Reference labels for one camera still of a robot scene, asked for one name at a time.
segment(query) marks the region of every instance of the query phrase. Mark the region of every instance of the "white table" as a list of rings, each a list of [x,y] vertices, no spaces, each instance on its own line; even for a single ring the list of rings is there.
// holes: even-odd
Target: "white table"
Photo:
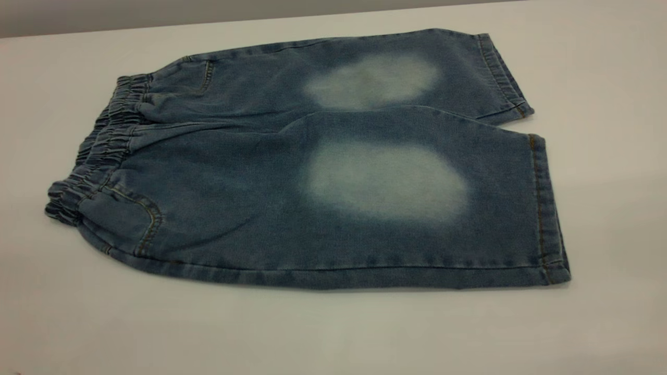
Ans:
[[[533,0],[0,39],[0,374],[667,374],[664,0]],[[152,276],[43,214],[120,75],[193,53],[491,34],[537,113],[567,286],[309,292]]]

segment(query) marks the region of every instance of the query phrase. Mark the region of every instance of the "elastic waistband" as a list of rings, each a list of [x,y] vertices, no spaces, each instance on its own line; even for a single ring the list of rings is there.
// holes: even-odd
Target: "elastic waistband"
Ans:
[[[79,202],[91,197],[106,183],[128,154],[128,143],[135,125],[144,122],[137,105],[148,92],[150,75],[120,77],[109,105],[97,118],[95,127],[81,146],[69,177],[49,188],[51,201],[47,216],[76,226],[80,220]]]

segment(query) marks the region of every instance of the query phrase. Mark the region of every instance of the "denim shorts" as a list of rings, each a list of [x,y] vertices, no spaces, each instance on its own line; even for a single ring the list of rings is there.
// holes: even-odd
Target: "denim shorts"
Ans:
[[[311,289],[559,284],[534,110],[488,34],[192,55],[118,79],[46,213],[178,278]]]

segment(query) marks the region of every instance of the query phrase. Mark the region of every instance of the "gray wall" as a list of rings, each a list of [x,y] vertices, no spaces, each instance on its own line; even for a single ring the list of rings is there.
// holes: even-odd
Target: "gray wall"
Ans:
[[[0,0],[0,37],[507,0]]]

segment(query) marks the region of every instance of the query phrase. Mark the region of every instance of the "bleached spot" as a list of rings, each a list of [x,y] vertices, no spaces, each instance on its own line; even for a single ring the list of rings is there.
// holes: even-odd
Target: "bleached spot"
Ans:
[[[463,177],[436,152],[360,141],[315,150],[305,191],[315,204],[379,220],[446,223],[468,201]]]
[[[370,55],[311,78],[305,92],[325,108],[363,110],[416,99],[438,68],[416,55]]]

